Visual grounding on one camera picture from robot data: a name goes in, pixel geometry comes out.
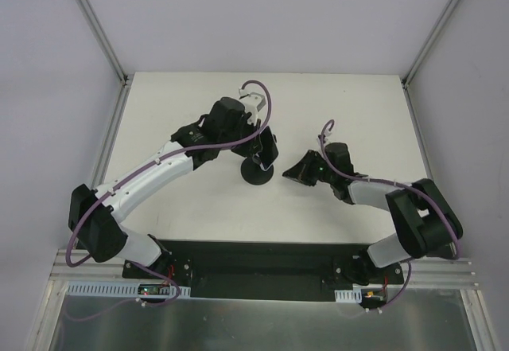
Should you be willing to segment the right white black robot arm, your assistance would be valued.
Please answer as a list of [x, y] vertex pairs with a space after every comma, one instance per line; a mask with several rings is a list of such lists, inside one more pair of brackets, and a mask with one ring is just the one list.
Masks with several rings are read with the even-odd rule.
[[376, 283], [387, 267], [422, 257], [459, 258], [463, 228], [437, 188], [423, 178], [410, 184], [376, 182], [354, 171], [348, 146], [331, 142], [324, 153], [308, 150], [283, 177], [306, 186], [329, 185], [334, 196], [349, 205], [366, 205], [389, 212], [395, 233], [365, 248], [341, 267], [343, 277], [366, 286]]

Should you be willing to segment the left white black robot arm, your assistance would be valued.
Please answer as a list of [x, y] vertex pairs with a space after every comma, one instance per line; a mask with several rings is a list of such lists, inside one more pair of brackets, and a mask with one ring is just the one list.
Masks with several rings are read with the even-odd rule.
[[210, 112], [179, 128], [151, 157], [130, 172], [94, 189], [72, 191], [68, 227], [72, 232], [66, 263], [104, 263], [115, 257], [140, 265], [152, 279], [168, 277], [172, 256], [153, 235], [123, 226], [142, 202], [179, 177], [229, 150], [271, 176], [278, 156], [269, 128], [272, 101], [255, 92], [223, 97]]

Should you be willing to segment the purple smartphone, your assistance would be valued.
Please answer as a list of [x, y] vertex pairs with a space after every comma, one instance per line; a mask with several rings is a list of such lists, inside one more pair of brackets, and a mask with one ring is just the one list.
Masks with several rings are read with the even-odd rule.
[[257, 153], [259, 165], [263, 170], [268, 170], [279, 155], [277, 139], [269, 127], [263, 130], [259, 138], [262, 145], [262, 149]]

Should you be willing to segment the black phone stand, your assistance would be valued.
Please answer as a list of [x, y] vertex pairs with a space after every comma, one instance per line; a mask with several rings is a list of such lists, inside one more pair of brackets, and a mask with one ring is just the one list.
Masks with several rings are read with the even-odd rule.
[[261, 154], [245, 158], [240, 167], [241, 176], [250, 185], [264, 185], [274, 176], [274, 163], [274, 158], [263, 158]]

